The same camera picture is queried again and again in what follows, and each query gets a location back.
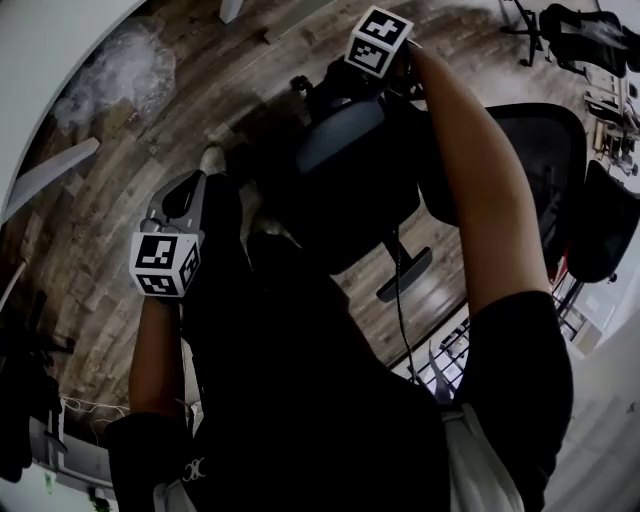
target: wire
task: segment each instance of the wire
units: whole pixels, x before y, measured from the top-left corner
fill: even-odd
[[[100,418],[100,419],[92,420],[91,422],[89,422],[89,427],[91,427],[91,432],[93,432],[93,436],[96,438],[96,446],[98,448],[100,448],[100,441],[98,439],[98,433],[96,432],[96,429],[93,428],[93,424],[98,423],[99,421],[106,421],[107,423],[113,423],[113,420],[108,420],[106,418]]]
[[[402,256],[402,245],[400,243],[400,224],[398,223],[398,229],[396,230],[396,239],[398,241],[398,252],[396,258],[396,304],[398,305],[398,322],[400,323],[400,332],[402,333],[402,339],[404,340],[404,346],[407,349],[409,355],[409,370],[411,371],[411,382],[421,384],[423,387],[425,383],[418,376],[416,367],[413,364],[413,352],[411,351],[411,345],[407,340],[407,334],[404,330],[404,318],[402,317],[402,303],[400,301],[400,258]]]
[[[64,404],[65,407],[68,407],[72,411],[81,412],[81,413],[85,413],[85,414],[86,413],[92,413],[98,407],[105,407],[107,409],[115,409],[124,418],[126,416],[126,414],[123,412],[123,409],[125,411],[130,411],[130,409],[128,407],[125,407],[124,405],[101,404],[99,402],[89,402],[88,400],[82,400],[81,398],[72,398],[70,396],[63,396],[61,398],[63,398],[65,400],[65,404]],[[72,407],[71,404],[69,404],[69,402],[76,402],[77,407]],[[81,404],[93,405],[93,407],[91,409],[83,409]]]

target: wooden floor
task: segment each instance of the wooden floor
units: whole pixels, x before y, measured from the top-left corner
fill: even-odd
[[[581,2],[565,3],[580,7]],[[141,119],[130,105],[120,104],[68,135],[57,130],[51,117],[45,121],[25,169],[89,135],[102,141],[96,158],[48,186],[3,230],[2,276],[21,258],[28,262],[10,306],[28,311],[35,293],[44,291],[48,300],[39,330],[59,342],[76,340],[73,356],[55,358],[54,375],[63,395],[126,405],[142,302],[127,271],[129,239],[149,198],[172,177],[196,168],[211,140],[229,150],[235,147],[232,154],[241,159],[244,144],[273,130],[274,112],[280,116],[279,109],[299,107],[299,99],[288,93],[289,81],[299,74],[320,81],[369,4],[336,0],[268,45],[262,39],[265,27],[290,0],[246,0],[241,16],[227,26],[217,18],[216,1],[150,0],[136,14],[165,23],[161,39],[177,57],[173,98],[155,118]],[[485,105],[545,101],[585,118],[580,77],[545,62],[541,54],[533,68],[518,65],[528,40],[499,32],[504,24],[499,0],[376,4],[413,20],[415,39],[436,48]],[[513,5],[507,5],[515,20]],[[242,197],[247,224],[260,199],[251,183]],[[460,243],[454,228],[424,208],[403,225],[402,241],[412,255],[425,245],[434,255],[429,270],[403,295],[407,334],[417,342],[465,296]],[[336,277],[351,298],[354,318],[387,364],[403,355],[404,346],[395,304],[382,304],[375,291],[393,273],[392,260],[378,248]],[[188,388],[188,399],[196,399],[192,376]],[[114,419],[114,414],[98,410],[67,421],[86,426],[96,418]],[[95,426],[100,430],[104,423]]]

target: chair leg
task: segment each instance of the chair leg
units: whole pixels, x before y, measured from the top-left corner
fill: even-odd
[[[503,32],[504,34],[510,34],[510,35],[525,35],[525,34],[532,33],[530,30],[513,30],[510,27],[500,27],[500,32]]]
[[[536,27],[535,25],[535,19],[531,19],[529,17],[529,13],[531,13],[531,11],[525,10],[525,8],[522,7],[522,5],[518,0],[513,0],[513,1],[515,2],[516,7],[520,11],[520,15],[524,19],[524,22],[527,24],[527,27],[529,27],[529,29],[534,29],[534,30],[537,29],[538,27]]]
[[[536,56],[536,50],[538,49],[539,43],[540,43],[539,36],[537,34],[531,34],[531,44],[529,45],[529,60],[522,59],[520,61],[521,65],[528,68],[533,66],[533,59]]]

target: forearm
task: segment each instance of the forearm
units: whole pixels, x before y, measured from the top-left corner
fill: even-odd
[[[176,399],[184,399],[179,306],[147,297],[129,374],[129,405],[132,412],[184,417]]]
[[[535,204],[511,143],[444,62],[414,58],[456,204],[472,313],[513,293],[548,291]]]
[[[439,58],[415,54],[438,146],[461,221],[535,207],[520,160],[502,129]]]

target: white sneaker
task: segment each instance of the white sneaker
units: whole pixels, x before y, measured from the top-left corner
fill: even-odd
[[[227,174],[227,162],[220,146],[209,146],[204,150],[200,159],[200,170],[207,176]]]

